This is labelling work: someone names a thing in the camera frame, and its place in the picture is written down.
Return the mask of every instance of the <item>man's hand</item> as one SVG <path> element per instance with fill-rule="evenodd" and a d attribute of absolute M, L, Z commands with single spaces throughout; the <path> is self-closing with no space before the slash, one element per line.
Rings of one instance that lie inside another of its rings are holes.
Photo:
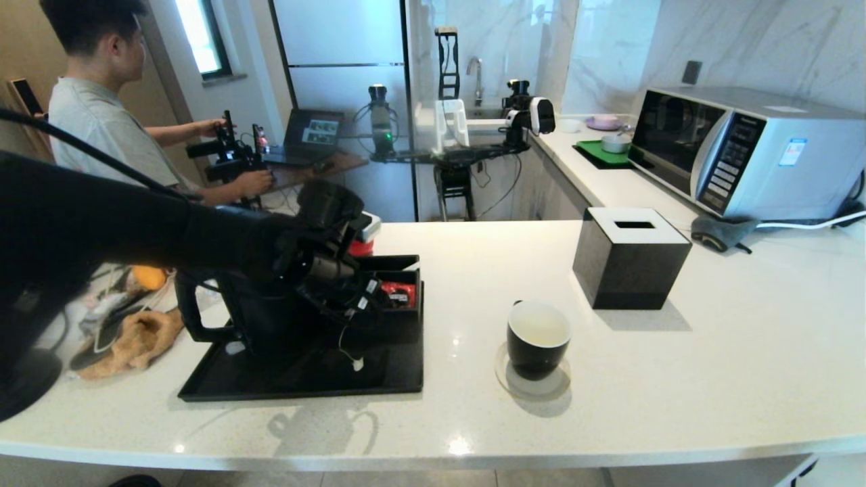
<path fill-rule="evenodd" d="M 217 128 L 225 127 L 225 119 L 211 119 L 192 122 L 199 137 L 216 137 Z"/>
<path fill-rule="evenodd" d="M 267 191 L 273 183 L 270 171 L 248 171 L 242 172 L 231 184 L 236 186 L 241 198 L 253 198 Z"/>

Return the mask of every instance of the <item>black tissue box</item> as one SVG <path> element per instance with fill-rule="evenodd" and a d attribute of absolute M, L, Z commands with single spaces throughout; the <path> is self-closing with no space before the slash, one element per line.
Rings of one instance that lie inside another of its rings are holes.
<path fill-rule="evenodd" d="M 587 208 L 572 269 L 594 309 L 661 309 L 691 248 L 650 208 Z"/>

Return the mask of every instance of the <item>red container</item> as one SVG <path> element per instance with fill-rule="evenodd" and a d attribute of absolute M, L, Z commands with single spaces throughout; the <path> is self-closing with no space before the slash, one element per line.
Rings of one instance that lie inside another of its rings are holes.
<path fill-rule="evenodd" d="M 368 243 L 352 240 L 352 243 L 349 245 L 349 255 L 353 257 L 367 257 L 373 255 L 373 242 L 375 242 L 375 240 L 371 240 Z"/>

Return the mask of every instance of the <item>gray cloth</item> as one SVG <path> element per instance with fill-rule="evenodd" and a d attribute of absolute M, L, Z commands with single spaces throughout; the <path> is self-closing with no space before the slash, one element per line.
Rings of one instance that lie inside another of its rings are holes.
<path fill-rule="evenodd" d="M 183 182 L 182 185 L 187 186 L 187 181 L 175 172 L 162 147 L 123 108 L 117 94 L 99 83 L 61 78 L 51 94 L 48 121 L 161 185 Z M 139 184 L 59 140 L 51 139 L 51 149 L 58 166 Z"/>
<path fill-rule="evenodd" d="M 740 241 L 758 228 L 758 223 L 756 220 L 750 220 L 732 224 L 701 215 L 692 222 L 692 238 L 704 245 L 712 246 L 719 252 L 724 252 L 731 247 L 741 245 Z"/>

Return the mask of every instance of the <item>brown cloth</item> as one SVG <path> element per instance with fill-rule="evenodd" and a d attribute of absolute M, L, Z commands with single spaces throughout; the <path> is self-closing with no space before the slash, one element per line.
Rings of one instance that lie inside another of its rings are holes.
<path fill-rule="evenodd" d="M 120 336 L 111 346 L 111 351 L 92 366 L 79 370 L 78 374 L 84 380 L 97 380 L 133 368 L 144 370 L 150 366 L 151 360 L 171 347 L 183 328 L 178 309 L 168 314 L 141 311 L 129 315 L 120 324 Z"/>

